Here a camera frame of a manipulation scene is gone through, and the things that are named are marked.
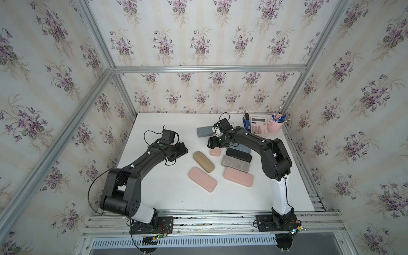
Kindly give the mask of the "beige case black glasses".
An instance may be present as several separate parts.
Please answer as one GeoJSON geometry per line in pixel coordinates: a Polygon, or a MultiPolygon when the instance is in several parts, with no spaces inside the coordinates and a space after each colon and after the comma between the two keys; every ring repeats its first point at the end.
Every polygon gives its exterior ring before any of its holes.
{"type": "Polygon", "coordinates": [[[251,154],[233,148],[229,148],[226,150],[226,156],[233,157],[235,159],[239,159],[248,163],[252,161],[251,154]]]}

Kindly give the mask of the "pink case white sunglasses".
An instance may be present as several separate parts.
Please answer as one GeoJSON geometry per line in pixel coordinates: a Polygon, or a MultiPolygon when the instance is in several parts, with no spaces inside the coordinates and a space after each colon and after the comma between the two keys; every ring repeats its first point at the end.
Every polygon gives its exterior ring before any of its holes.
{"type": "Polygon", "coordinates": [[[222,152],[222,149],[219,148],[219,147],[216,147],[216,148],[210,149],[209,154],[210,154],[210,156],[220,157],[221,152],[222,152]]]}

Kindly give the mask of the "grey teal-lined glasses case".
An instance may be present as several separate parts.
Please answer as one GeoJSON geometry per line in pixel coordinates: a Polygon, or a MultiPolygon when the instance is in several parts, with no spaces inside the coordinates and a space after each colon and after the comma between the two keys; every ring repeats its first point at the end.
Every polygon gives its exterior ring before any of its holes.
{"type": "Polygon", "coordinates": [[[196,132],[198,138],[211,137],[214,134],[212,126],[198,127],[196,132]]]}

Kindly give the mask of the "beige case brown glasses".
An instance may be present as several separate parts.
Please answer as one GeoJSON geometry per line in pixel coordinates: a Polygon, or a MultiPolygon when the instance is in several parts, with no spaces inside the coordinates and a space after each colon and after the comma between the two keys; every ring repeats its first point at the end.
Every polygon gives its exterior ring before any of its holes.
{"type": "Polygon", "coordinates": [[[215,166],[213,162],[205,156],[202,152],[197,151],[193,154],[193,159],[199,164],[199,166],[207,173],[214,171],[215,166]]]}

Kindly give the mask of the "grey case red sunglasses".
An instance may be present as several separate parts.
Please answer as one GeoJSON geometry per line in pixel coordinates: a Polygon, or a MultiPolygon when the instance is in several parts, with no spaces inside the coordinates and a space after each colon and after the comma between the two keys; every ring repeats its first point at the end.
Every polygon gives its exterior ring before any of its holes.
{"type": "Polygon", "coordinates": [[[244,173],[248,173],[250,168],[250,163],[227,155],[224,155],[221,165],[223,167],[230,167],[244,173]]]}

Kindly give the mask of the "teal case black glasses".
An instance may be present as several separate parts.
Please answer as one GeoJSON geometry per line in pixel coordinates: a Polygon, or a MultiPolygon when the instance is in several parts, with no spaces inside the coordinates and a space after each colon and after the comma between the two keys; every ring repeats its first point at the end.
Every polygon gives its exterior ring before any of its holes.
{"type": "Polygon", "coordinates": [[[247,154],[251,154],[251,149],[248,148],[247,146],[242,145],[242,144],[237,144],[237,145],[231,144],[230,148],[236,149],[238,151],[241,151],[241,152],[244,152],[244,153],[247,153],[247,154]]]}

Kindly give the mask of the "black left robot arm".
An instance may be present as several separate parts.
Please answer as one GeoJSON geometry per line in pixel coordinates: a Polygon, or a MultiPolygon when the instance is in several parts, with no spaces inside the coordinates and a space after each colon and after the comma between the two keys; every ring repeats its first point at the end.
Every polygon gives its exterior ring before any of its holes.
{"type": "Polygon", "coordinates": [[[175,162],[188,153],[184,143],[151,144],[146,152],[121,169],[108,171],[100,208],[144,224],[157,224],[156,210],[142,203],[141,182],[143,178],[163,161],[175,162]]]}

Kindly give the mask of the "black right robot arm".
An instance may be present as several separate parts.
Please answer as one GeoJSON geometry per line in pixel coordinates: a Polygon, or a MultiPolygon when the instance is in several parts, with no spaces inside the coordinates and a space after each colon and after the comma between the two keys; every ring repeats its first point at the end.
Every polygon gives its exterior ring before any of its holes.
{"type": "Polygon", "coordinates": [[[288,200],[287,184],[292,161],[282,140],[263,138],[240,126],[233,127],[226,118],[216,122],[212,131],[215,136],[208,139],[208,148],[227,148],[231,143],[236,143],[248,147],[260,156],[263,173],[273,183],[275,198],[272,213],[282,221],[289,221],[294,215],[294,208],[288,200]]]}

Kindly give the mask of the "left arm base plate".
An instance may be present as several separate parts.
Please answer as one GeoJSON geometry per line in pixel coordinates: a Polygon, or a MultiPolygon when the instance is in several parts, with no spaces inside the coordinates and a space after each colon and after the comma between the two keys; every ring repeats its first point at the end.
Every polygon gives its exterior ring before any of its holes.
{"type": "Polygon", "coordinates": [[[132,235],[172,234],[173,226],[174,226],[174,217],[153,218],[151,223],[141,223],[135,220],[131,220],[129,233],[132,235]]]}

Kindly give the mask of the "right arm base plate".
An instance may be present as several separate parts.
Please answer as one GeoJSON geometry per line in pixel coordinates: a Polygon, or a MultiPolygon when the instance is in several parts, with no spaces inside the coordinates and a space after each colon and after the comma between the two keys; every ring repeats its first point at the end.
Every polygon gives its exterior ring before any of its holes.
{"type": "Polygon", "coordinates": [[[295,234],[301,230],[301,221],[296,215],[289,212],[286,215],[256,215],[253,221],[253,226],[259,232],[284,232],[287,234],[295,234]]]}

